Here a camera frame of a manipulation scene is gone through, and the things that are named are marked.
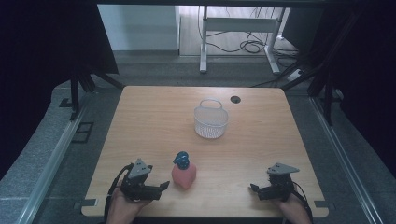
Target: blue bottle cap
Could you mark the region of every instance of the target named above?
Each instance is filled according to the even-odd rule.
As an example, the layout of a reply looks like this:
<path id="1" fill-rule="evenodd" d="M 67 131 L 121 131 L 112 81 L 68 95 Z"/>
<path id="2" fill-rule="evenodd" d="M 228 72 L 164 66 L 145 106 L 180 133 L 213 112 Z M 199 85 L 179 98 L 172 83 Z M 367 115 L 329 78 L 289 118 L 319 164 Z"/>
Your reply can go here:
<path id="1" fill-rule="evenodd" d="M 178 169 L 187 170 L 190 166 L 189 154 L 185 151 L 177 153 L 174 164 L 177 164 Z"/>

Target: white wall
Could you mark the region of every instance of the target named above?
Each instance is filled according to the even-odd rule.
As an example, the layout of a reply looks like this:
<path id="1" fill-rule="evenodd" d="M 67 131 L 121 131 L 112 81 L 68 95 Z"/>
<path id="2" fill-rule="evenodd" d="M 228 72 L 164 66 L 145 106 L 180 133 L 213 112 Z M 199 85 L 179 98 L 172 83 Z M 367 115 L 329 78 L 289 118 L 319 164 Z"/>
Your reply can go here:
<path id="1" fill-rule="evenodd" d="M 178 49 L 178 6 L 98 8 L 113 50 Z"/>

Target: pink bottle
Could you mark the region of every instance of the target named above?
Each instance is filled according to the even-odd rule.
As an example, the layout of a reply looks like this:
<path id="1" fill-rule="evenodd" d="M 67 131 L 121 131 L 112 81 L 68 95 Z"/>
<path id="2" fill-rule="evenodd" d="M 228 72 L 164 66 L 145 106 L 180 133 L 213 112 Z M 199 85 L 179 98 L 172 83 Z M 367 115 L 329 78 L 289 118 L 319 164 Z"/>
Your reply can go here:
<path id="1" fill-rule="evenodd" d="M 185 151 L 177 153 L 173 163 L 172 177 L 175 183 L 183 189 L 189 189 L 197 174 L 196 166 L 189 161 L 189 154 Z"/>

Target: human hand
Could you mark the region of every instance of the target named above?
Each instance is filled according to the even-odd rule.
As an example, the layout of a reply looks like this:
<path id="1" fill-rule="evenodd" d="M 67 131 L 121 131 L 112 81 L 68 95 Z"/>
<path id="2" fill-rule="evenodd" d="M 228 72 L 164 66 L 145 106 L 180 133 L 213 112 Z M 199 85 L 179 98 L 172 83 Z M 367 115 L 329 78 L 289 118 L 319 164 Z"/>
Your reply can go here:
<path id="1" fill-rule="evenodd" d="M 127 198 L 120 187 L 114 189 L 111 196 L 111 205 L 108 209 L 107 224 L 129 224 L 136 218 L 143 207 L 152 201 L 142 200 L 139 202 L 131 201 Z"/>
<path id="2" fill-rule="evenodd" d="M 308 214 L 304 209 L 303 202 L 294 194 L 291 194 L 287 201 L 282 202 L 280 199 L 270 200 L 280 209 L 283 216 L 293 224 L 311 224 Z"/>

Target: clear basket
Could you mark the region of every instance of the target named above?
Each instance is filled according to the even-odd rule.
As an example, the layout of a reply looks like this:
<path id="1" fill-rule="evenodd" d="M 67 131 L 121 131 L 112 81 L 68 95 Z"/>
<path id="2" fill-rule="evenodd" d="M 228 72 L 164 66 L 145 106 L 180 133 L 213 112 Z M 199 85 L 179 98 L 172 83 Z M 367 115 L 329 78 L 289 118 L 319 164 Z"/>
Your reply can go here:
<path id="1" fill-rule="evenodd" d="M 219 103 L 219 107 L 202 105 L 205 101 Z M 206 98 L 194 109 L 195 131 L 204 138 L 218 138 L 224 134 L 228 124 L 228 113 L 222 103 L 214 98 Z"/>

